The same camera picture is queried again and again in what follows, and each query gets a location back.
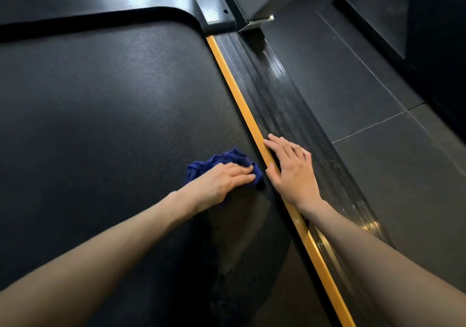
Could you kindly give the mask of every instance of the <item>person's left arm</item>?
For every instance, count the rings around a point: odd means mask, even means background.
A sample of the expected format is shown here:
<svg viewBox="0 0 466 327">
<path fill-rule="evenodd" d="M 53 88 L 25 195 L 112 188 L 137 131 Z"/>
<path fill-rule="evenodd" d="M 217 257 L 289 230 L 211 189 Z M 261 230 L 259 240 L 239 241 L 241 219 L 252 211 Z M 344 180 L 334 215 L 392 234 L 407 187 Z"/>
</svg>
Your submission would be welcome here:
<svg viewBox="0 0 466 327">
<path fill-rule="evenodd" d="M 1 326 L 80 325 L 170 230 L 250 183 L 253 167 L 219 164 L 0 292 Z"/>
</svg>

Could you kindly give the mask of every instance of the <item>forearm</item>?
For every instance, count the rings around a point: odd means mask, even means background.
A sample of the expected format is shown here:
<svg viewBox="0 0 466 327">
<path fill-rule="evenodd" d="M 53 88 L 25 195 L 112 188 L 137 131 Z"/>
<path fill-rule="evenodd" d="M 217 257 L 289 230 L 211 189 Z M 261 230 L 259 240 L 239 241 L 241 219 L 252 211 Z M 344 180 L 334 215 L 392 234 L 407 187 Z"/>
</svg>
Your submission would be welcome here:
<svg viewBox="0 0 466 327">
<path fill-rule="evenodd" d="M 85 322 L 120 279 L 193 210 L 177 192 L 0 292 L 0 325 Z"/>
<path fill-rule="evenodd" d="M 327 202 L 301 212 L 336 248 L 395 326 L 463 326 L 466 295 L 435 277 Z"/>
</svg>

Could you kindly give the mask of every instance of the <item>microfiber cloth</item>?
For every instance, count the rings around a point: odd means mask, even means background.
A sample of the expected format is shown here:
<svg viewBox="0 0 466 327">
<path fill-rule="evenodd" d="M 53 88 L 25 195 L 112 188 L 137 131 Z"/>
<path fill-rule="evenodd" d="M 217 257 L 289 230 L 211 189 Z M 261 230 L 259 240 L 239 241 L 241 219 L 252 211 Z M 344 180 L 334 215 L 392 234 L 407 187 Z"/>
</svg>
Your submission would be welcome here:
<svg viewBox="0 0 466 327">
<path fill-rule="evenodd" d="M 253 171 L 251 173 L 256 175 L 256 178 L 252 183 L 248 183 L 246 186 L 255 186 L 261 183 L 264 179 L 264 176 L 262 175 L 262 171 L 259 169 L 259 166 L 256 165 L 255 162 L 251 161 L 251 159 L 249 159 L 246 154 L 242 153 L 237 148 L 234 148 L 229 152 L 214 155 L 207 161 L 195 161 L 192 164 L 188 165 L 188 170 L 186 171 L 186 178 L 184 179 L 183 185 L 185 185 L 186 183 L 190 183 L 192 180 L 206 173 L 217 164 L 229 164 L 230 162 L 244 167 L 248 167 L 250 165 L 254 166 Z"/>
</svg>

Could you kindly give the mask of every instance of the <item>treadmill belt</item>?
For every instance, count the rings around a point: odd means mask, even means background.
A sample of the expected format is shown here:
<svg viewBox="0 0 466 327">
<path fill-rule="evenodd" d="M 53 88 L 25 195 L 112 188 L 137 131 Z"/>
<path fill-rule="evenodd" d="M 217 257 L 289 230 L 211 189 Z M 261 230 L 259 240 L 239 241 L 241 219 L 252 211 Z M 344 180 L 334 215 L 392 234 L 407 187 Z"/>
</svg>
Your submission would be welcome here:
<svg viewBox="0 0 466 327">
<path fill-rule="evenodd" d="M 189 163 L 234 146 L 257 161 L 205 40 L 180 23 L 0 45 L 0 85 L 0 290 L 179 189 Z M 268 184 L 238 189 L 184 223 L 90 325 L 253 321 L 292 250 L 273 203 Z"/>
</svg>

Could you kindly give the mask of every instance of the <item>yellow stripe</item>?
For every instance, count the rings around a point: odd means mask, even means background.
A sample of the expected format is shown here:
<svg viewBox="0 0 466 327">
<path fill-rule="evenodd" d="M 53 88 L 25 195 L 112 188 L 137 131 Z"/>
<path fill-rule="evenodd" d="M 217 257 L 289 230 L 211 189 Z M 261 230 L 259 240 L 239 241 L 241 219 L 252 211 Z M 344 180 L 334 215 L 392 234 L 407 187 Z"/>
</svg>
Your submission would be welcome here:
<svg viewBox="0 0 466 327">
<path fill-rule="evenodd" d="M 213 36 L 207 37 L 207 42 L 209 43 L 209 46 L 212 49 L 213 55 L 217 60 L 218 66 L 220 67 L 220 70 L 222 71 L 222 74 L 228 86 L 230 87 L 230 91 L 233 94 L 233 97 L 236 103 L 238 104 L 238 107 L 240 108 L 243 118 L 245 119 L 246 124 L 248 125 L 249 131 L 251 132 L 254 141 L 256 142 L 256 145 L 259 148 L 260 154 L 264 158 L 265 163 L 273 163 L 276 166 L 275 161 L 272 158 L 268 148 L 264 145 L 264 139 L 262 137 L 262 134 L 260 133 L 259 127 L 257 126 L 257 123 L 254 120 L 251 111 L 249 110 L 248 104 L 246 104 L 246 101 L 244 100 L 244 97 L 241 94 L 241 91 L 238 85 L 236 84 L 233 75 L 231 74 L 230 68 L 228 67 L 225 59 L 223 58 L 223 55 L 217 45 L 217 42 L 215 41 Z M 316 271 L 319 275 L 320 280 L 322 281 L 325 291 L 329 295 L 330 301 L 336 311 L 336 314 L 338 315 L 338 318 L 340 319 L 342 326 L 355 327 L 356 325 L 353 322 L 350 312 L 348 311 L 348 308 L 346 307 L 345 302 L 343 301 L 343 298 L 341 297 L 341 294 L 338 291 L 338 288 L 336 287 L 336 284 L 330 274 L 330 271 L 327 268 L 327 265 L 325 264 L 322 255 L 319 252 L 316 242 L 312 238 L 311 233 L 309 232 L 301 214 L 293 205 L 285 201 L 284 203 L 289 215 L 291 216 L 291 219 L 293 219 L 293 223 L 296 229 L 298 230 L 299 236 L 301 237 L 301 240 L 304 243 L 304 247 L 306 248 L 309 257 L 311 258 L 312 264 L 316 268 Z"/>
</svg>

